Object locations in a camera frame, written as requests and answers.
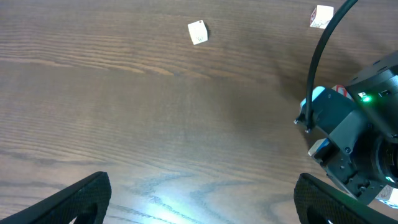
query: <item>green led light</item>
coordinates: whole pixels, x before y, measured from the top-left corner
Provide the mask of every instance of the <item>green led light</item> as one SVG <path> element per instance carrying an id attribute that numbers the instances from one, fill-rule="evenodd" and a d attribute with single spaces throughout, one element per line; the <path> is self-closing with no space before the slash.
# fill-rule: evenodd
<path id="1" fill-rule="evenodd" d="M 364 101 L 365 103 L 372 101 L 372 98 L 370 96 L 365 96 L 362 101 Z"/>

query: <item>black mechanical part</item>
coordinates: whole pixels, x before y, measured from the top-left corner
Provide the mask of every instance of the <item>black mechanical part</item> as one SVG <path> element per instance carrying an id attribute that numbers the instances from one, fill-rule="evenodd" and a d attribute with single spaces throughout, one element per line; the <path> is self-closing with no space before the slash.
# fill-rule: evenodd
<path id="1" fill-rule="evenodd" d="M 294 204 L 303 224 L 397 224 L 310 174 L 301 174 L 294 188 Z"/>
<path id="2" fill-rule="evenodd" d="M 317 72 L 319 60 L 321 59 L 321 55 L 323 49 L 326 46 L 331 34 L 333 33 L 334 29 L 340 22 L 340 20 L 345 16 L 345 14 L 351 9 L 354 4 L 358 0 L 347 0 L 336 12 L 336 14 L 331 18 L 329 24 L 327 25 L 326 29 L 323 31 L 321 38 L 319 39 L 318 45 L 315 48 L 315 51 L 312 56 L 310 69 L 308 71 L 308 78 L 307 78 L 307 109 L 305 113 L 305 125 L 306 125 L 306 132 L 310 132 L 313 128 L 312 123 L 312 90 L 313 90 L 313 83 L 315 80 L 315 73 Z"/>
<path id="3" fill-rule="evenodd" d="M 96 172 L 43 201 L 0 221 L 0 224 L 100 224 L 103 222 L 111 184 L 105 172 Z"/>
<path id="4" fill-rule="evenodd" d="M 366 116 L 385 135 L 398 143 L 398 52 L 360 71 L 345 88 Z"/>
<path id="5" fill-rule="evenodd" d="M 305 126 L 303 105 L 297 123 Z M 369 204 L 387 184 L 398 180 L 396 145 L 387 142 L 361 108 L 331 89 L 313 101 L 313 124 L 331 144 L 312 153 L 313 159 L 341 190 Z"/>

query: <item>white cube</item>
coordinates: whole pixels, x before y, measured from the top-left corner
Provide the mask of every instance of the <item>white cube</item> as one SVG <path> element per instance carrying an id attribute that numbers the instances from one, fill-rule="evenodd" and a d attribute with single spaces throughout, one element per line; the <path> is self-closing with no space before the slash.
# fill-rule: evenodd
<path id="1" fill-rule="evenodd" d="M 324 29 L 333 17 L 334 8 L 331 6 L 317 5 L 311 14 L 310 27 Z"/>
<path id="2" fill-rule="evenodd" d="M 391 208 L 398 208 L 398 189 L 386 185 L 380 193 L 376 196 L 376 199 L 390 206 Z"/>
<path id="3" fill-rule="evenodd" d="M 188 24 L 188 30 L 194 45 L 207 41 L 207 29 L 203 20 Z"/>

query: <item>wood grain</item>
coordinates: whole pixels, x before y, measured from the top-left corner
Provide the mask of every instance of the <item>wood grain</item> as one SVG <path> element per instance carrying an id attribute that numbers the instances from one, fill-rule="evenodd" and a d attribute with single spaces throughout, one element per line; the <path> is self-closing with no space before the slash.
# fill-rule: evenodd
<path id="1" fill-rule="evenodd" d="M 0 218 L 103 170 L 105 223 L 298 223 L 299 174 L 330 183 L 292 124 L 322 33 L 308 20 L 342 2 L 1 1 Z M 397 50 L 396 14 L 360 1 L 317 83 Z"/>

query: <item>small cube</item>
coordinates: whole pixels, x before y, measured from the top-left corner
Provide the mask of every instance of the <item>small cube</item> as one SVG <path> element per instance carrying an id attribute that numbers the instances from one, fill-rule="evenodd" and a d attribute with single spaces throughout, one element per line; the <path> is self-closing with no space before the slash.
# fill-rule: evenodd
<path id="1" fill-rule="evenodd" d="M 311 15 L 310 27 L 326 28 L 333 17 L 333 10 L 334 8 L 331 6 L 317 5 Z"/>
<path id="2" fill-rule="evenodd" d="M 194 45 L 207 41 L 207 29 L 203 20 L 188 24 L 188 30 Z"/>
<path id="3" fill-rule="evenodd" d="M 391 187 L 390 185 L 386 185 L 380 193 L 376 196 L 380 202 L 385 203 L 391 208 L 398 208 L 398 189 Z"/>

